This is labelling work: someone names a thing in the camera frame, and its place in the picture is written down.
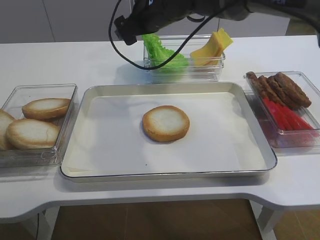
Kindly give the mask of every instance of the brown patty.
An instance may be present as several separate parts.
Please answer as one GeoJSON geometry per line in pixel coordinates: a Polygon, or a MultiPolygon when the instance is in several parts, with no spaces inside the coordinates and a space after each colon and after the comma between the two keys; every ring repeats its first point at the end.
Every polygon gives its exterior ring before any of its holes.
{"type": "Polygon", "coordinates": [[[267,79],[267,84],[272,88],[272,90],[279,96],[279,98],[290,108],[298,109],[299,104],[295,103],[287,94],[284,92],[283,88],[276,81],[274,76],[270,76],[267,79]]]}
{"type": "Polygon", "coordinates": [[[260,76],[258,79],[256,74],[252,71],[247,72],[246,76],[248,79],[250,79],[251,83],[254,85],[254,87],[258,91],[258,94],[261,98],[264,99],[268,97],[273,102],[279,103],[285,106],[284,102],[281,101],[281,99],[277,96],[277,94],[267,84],[266,77],[260,76]]]}
{"type": "Polygon", "coordinates": [[[275,76],[276,81],[282,88],[283,92],[295,103],[305,108],[311,105],[311,101],[302,89],[287,75],[282,72],[277,73],[275,76]]]}
{"type": "Polygon", "coordinates": [[[252,71],[249,71],[246,73],[246,76],[248,79],[250,79],[252,85],[256,88],[258,91],[258,94],[260,95],[261,98],[266,98],[268,97],[267,92],[263,89],[261,83],[259,82],[256,74],[252,71]]]}
{"type": "Polygon", "coordinates": [[[269,99],[275,103],[281,104],[282,106],[286,106],[286,102],[284,102],[282,98],[280,98],[277,93],[269,86],[267,80],[268,79],[265,76],[259,77],[259,81],[263,86],[263,89],[265,89],[265,91],[267,92],[269,99]]]}

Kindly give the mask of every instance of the lettuce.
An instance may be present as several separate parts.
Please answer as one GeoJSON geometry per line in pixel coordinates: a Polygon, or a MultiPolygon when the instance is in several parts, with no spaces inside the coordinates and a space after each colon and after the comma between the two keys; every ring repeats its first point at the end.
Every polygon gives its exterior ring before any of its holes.
{"type": "MultiPolygon", "coordinates": [[[[151,60],[152,66],[162,64],[175,53],[174,50],[167,49],[162,46],[160,38],[154,33],[143,35],[142,39],[144,41],[144,45],[148,52],[148,58],[151,60]]],[[[188,65],[188,59],[179,53],[170,62],[158,70],[163,73],[180,72],[183,71],[184,67],[187,67],[188,65]]]]}

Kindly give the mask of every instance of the floor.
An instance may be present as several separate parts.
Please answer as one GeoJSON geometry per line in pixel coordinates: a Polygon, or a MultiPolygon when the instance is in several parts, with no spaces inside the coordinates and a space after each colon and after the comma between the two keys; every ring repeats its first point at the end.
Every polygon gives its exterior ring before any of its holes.
{"type": "MultiPolygon", "coordinates": [[[[319,240],[320,210],[288,212],[277,240],[319,240]]],[[[0,224],[1,240],[32,240],[20,223],[0,224]]],[[[261,240],[243,199],[61,207],[52,240],[261,240]]]]}
{"type": "Polygon", "coordinates": [[[296,36],[296,35],[314,35],[316,34],[314,28],[307,23],[291,19],[289,22],[289,26],[286,30],[287,36],[296,36]]]}

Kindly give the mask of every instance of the plastic container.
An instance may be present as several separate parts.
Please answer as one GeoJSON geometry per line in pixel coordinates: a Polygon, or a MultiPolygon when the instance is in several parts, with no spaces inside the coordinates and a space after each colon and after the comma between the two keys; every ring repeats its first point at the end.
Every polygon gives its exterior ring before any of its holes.
{"type": "MultiPolygon", "coordinates": [[[[257,72],[257,77],[263,75],[270,77],[278,72],[257,72]]],[[[250,85],[257,105],[260,105],[263,112],[255,111],[255,115],[258,118],[260,126],[269,141],[269,144],[274,148],[293,148],[293,147],[311,147],[320,146],[320,92],[310,82],[310,80],[300,71],[282,71],[285,75],[290,77],[308,96],[312,104],[310,107],[301,107],[294,112],[303,118],[314,129],[309,130],[282,130],[277,125],[267,106],[264,104],[261,97],[259,97],[257,90],[251,84],[251,81],[247,79],[250,85]]]]}
{"type": "Polygon", "coordinates": [[[27,85],[17,86],[2,109],[15,119],[23,119],[22,106],[46,98],[71,99],[66,115],[53,122],[60,127],[56,142],[51,148],[0,150],[0,168],[58,165],[66,152],[79,108],[77,85],[27,85]]]}
{"type": "MultiPolygon", "coordinates": [[[[160,69],[147,71],[150,74],[149,84],[162,83],[201,83],[201,82],[217,82],[219,81],[221,72],[224,68],[224,60],[226,59],[223,53],[220,57],[203,57],[202,60],[214,61],[213,65],[196,66],[194,59],[190,57],[190,53],[202,48],[208,41],[211,35],[195,35],[181,50],[189,65],[181,67],[163,66],[160,69]]],[[[167,49],[176,51],[186,36],[159,36],[162,46],[167,49]]],[[[154,59],[150,59],[146,46],[143,48],[143,61],[145,67],[152,67],[154,59]]]]}

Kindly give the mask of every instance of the yellow cheese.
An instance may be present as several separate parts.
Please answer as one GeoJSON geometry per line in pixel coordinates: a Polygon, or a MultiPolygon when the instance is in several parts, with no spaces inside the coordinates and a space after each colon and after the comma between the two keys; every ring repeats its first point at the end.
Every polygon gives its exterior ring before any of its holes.
{"type": "Polygon", "coordinates": [[[193,51],[190,56],[196,66],[216,65],[219,60],[212,60],[211,58],[220,57],[232,43],[232,39],[221,28],[218,32],[213,32],[209,41],[202,48],[193,51]]]}

